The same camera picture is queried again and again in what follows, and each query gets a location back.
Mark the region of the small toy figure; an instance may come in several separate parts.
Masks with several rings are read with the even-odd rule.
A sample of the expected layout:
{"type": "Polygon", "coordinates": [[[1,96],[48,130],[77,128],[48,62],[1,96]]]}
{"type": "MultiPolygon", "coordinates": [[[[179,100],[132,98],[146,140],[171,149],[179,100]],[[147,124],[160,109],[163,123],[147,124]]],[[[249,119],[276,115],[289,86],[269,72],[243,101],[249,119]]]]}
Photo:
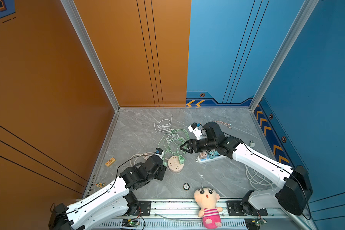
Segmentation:
{"type": "Polygon", "coordinates": [[[105,183],[97,183],[96,184],[96,187],[98,187],[98,188],[104,188],[105,186],[106,186],[105,183]]]}

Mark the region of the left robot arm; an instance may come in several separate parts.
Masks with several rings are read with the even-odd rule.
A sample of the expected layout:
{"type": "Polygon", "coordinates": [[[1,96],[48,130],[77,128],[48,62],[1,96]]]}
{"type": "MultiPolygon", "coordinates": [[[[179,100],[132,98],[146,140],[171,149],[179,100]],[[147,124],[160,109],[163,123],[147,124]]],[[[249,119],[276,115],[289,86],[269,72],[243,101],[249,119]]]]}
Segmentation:
{"type": "Polygon", "coordinates": [[[139,202],[133,191],[151,180],[163,180],[165,171],[162,156],[153,154],[144,163],[126,168],[113,182],[87,198],[68,206],[63,203],[55,206],[48,228],[91,230],[110,218],[134,214],[139,202]]]}

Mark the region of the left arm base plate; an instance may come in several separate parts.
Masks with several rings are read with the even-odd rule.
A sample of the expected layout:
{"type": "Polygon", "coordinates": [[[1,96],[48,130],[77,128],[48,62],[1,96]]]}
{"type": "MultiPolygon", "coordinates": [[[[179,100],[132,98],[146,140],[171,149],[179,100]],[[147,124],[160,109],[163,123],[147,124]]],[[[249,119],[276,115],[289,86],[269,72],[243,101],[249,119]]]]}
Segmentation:
{"type": "Polygon", "coordinates": [[[150,200],[140,200],[138,207],[137,207],[137,210],[136,210],[136,215],[148,217],[148,216],[150,216],[150,211],[151,211],[151,201],[150,200]]]}

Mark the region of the white blue power strip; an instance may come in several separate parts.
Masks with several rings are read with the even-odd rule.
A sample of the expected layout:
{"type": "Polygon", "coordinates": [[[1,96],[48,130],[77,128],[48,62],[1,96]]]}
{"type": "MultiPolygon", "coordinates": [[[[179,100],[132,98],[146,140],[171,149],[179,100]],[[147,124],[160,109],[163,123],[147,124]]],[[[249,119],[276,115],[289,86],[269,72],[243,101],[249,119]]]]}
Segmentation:
{"type": "Polygon", "coordinates": [[[218,161],[221,159],[225,159],[226,156],[223,155],[213,155],[213,154],[208,154],[207,152],[202,152],[197,156],[196,162],[199,164],[205,164],[205,163],[211,163],[214,161],[218,161]]]}

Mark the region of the black poker chip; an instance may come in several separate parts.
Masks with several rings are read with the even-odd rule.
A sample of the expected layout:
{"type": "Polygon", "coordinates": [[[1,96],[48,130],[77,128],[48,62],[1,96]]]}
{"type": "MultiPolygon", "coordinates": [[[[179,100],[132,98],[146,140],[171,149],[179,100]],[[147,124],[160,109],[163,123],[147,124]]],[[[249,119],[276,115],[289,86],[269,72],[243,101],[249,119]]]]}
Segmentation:
{"type": "Polygon", "coordinates": [[[188,183],[183,184],[183,189],[185,191],[189,190],[190,189],[190,185],[188,183]]]}

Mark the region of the plush doll pink dress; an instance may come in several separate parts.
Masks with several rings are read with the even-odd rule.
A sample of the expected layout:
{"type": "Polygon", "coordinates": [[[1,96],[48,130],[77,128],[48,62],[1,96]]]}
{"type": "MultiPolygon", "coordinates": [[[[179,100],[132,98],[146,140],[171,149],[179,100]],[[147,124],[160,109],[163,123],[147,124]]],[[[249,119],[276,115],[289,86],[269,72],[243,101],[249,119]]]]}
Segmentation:
{"type": "Polygon", "coordinates": [[[212,188],[204,187],[194,192],[194,199],[200,207],[198,216],[202,218],[202,222],[207,229],[217,229],[222,226],[220,212],[222,207],[217,207],[220,199],[219,194],[212,188]]]}

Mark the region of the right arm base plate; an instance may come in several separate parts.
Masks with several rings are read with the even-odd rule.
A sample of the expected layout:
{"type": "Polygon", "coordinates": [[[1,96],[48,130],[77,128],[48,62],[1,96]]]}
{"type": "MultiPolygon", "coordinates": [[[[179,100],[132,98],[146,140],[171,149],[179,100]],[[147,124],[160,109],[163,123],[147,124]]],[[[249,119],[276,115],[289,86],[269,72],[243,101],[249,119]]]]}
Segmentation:
{"type": "Polygon", "coordinates": [[[241,202],[239,200],[229,200],[226,202],[229,216],[267,216],[266,209],[255,209],[248,202],[241,202]]]}

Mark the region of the small wooden block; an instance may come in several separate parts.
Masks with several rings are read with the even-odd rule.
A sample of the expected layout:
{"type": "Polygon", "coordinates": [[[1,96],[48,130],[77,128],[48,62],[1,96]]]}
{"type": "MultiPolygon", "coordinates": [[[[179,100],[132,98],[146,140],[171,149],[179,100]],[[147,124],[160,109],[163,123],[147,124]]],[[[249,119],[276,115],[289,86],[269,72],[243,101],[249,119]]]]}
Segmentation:
{"type": "Polygon", "coordinates": [[[112,157],[110,160],[108,160],[105,165],[107,167],[110,167],[114,162],[116,161],[116,159],[114,157],[112,157]]]}

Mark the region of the left green circuit board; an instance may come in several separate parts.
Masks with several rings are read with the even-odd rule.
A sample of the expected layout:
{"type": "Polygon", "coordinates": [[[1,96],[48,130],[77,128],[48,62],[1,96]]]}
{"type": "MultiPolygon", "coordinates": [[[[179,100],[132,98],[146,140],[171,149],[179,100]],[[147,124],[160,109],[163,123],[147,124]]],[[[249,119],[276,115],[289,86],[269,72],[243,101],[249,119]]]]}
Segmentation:
{"type": "Polygon", "coordinates": [[[122,219],[121,229],[122,230],[135,230],[140,226],[139,220],[122,219]]]}

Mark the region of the aluminium front rail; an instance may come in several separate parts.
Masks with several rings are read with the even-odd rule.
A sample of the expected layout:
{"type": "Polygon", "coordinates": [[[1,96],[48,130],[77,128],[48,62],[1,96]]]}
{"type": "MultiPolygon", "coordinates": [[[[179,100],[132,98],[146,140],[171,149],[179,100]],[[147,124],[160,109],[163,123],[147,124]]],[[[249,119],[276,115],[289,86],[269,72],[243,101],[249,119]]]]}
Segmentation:
{"type": "MultiPolygon", "coordinates": [[[[281,208],[266,209],[267,216],[229,216],[226,202],[238,199],[221,199],[217,205],[223,208],[220,212],[222,230],[247,230],[245,219],[265,219],[267,224],[261,230],[316,230],[313,220],[294,216],[281,208]]],[[[92,230],[121,230],[122,219],[139,220],[136,230],[203,230],[202,218],[198,216],[199,206],[194,199],[150,199],[150,216],[134,214],[122,215],[106,220],[92,230]]]]}

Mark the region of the teal charger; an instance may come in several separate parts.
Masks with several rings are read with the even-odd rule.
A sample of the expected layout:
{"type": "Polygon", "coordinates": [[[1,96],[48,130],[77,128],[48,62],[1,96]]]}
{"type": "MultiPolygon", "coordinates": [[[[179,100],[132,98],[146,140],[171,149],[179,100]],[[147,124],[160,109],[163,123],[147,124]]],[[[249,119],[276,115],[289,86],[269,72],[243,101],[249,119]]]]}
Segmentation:
{"type": "Polygon", "coordinates": [[[215,152],[214,151],[208,151],[207,155],[209,156],[210,159],[214,159],[216,157],[215,152]]]}

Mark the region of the green circuit board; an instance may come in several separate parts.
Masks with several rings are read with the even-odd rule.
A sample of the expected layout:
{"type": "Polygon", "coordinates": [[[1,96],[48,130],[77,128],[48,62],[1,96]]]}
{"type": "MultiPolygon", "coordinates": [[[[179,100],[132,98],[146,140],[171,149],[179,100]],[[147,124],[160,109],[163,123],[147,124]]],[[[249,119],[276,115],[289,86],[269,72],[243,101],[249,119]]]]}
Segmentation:
{"type": "Polygon", "coordinates": [[[135,230],[140,226],[139,220],[122,219],[121,229],[122,230],[135,230]]]}
{"type": "Polygon", "coordinates": [[[267,224],[267,221],[261,219],[245,219],[245,225],[247,230],[260,230],[262,225],[267,224]]]}

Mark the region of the white three-pin plug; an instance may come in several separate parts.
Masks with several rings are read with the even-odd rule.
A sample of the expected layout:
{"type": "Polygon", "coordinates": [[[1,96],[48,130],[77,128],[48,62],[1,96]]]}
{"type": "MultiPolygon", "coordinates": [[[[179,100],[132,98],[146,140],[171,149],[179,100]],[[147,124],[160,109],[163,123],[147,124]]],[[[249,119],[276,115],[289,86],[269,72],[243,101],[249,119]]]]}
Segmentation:
{"type": "Polygon", "coordinates": [[[249,146],[250,148],[253,148],[253,147],[255,146],[255,142],[251,140],[251,141],[249,142],[249,145],[248,145],[248,146],[249,146]]]}

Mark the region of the pink charger adapter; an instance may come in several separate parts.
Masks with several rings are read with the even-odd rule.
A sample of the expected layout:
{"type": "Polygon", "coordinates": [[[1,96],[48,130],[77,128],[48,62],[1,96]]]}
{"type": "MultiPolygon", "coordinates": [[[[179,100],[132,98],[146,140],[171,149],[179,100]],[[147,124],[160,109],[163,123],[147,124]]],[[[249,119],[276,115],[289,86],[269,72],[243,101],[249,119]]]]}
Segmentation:
{"type": "Polygon", "coordinates": [[[201,152],[201,153],[199,154],[199,158],[200,158],[201,160],[206,159],[207,156],[208,156],[208,155],[207,155],[206,152],[201,152]]]}

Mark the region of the round pink power socket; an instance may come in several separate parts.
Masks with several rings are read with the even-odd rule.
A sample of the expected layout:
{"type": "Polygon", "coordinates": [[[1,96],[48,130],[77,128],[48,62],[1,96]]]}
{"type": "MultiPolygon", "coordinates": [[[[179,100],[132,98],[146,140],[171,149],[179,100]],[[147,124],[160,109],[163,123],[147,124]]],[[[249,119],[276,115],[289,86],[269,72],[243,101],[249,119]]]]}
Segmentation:
{"type": "Polygon", "coordinates": [[[173,173],[179,173],[183,170],[184,163],[180,164],[179,157],[178,156],[172,156],[168,160],[168,168],[173,173]]]}

